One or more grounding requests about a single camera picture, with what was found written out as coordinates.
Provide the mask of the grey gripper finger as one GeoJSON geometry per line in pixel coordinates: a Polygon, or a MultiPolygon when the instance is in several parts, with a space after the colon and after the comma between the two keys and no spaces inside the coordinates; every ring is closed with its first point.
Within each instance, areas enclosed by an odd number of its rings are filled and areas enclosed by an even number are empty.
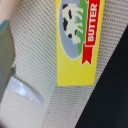
{"type": "Polygon", "coordinates": [[[15,60],[15,47],[10,30],[10,21],[0,24],[0,102],[2,101],[8,81],[12,76],[12,65],[15,60]]]}

